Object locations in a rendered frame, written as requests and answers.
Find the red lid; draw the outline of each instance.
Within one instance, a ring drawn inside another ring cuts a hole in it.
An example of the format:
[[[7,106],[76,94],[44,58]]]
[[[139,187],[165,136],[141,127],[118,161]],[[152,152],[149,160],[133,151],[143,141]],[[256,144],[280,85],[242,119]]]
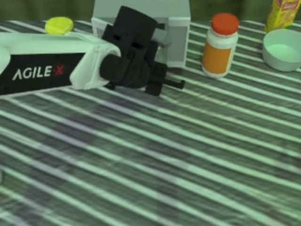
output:
[[[212,18],[211,27],[218,34],[231,35],[237,32],[239,21],[230,13],[219,13]]]

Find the yellow lid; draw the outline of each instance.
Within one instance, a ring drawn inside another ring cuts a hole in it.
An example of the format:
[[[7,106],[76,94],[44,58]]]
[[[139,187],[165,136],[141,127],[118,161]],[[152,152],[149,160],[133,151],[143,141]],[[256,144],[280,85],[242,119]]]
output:
[[[45,24],[47,34],[66,34],[73,29],[73,21],[64,16],[53,17]]]

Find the yellow box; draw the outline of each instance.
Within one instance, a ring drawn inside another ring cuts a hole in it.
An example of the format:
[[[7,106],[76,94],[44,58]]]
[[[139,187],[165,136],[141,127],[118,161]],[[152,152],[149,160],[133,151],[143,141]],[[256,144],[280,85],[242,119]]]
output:
[[[273,0],[265,26],[265,32],[282,29],[292,25],[301,0]]]

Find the table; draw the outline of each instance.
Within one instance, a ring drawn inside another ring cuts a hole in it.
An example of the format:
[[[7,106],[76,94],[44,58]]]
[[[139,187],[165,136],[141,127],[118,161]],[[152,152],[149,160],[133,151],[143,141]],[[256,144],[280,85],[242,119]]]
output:
[[[0,31],[44,32],[44,23]],[[208,26],[191,23],[187,65],[168,73],[186,80],[183,91],[0,100],[0,225],[300,225],[301,70],[266,66],[263,24],[242,22],[231,72],[206,78]],[[75,28],[91,32],[88,22]]]

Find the white bowl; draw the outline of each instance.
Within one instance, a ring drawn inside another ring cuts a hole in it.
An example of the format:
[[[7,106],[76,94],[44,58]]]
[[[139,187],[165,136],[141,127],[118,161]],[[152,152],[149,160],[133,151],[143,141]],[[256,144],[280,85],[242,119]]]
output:
[[[263,39],[262,56],[276,70],[297,70],[301,66],[301,32],[288,29],[269,32]]]

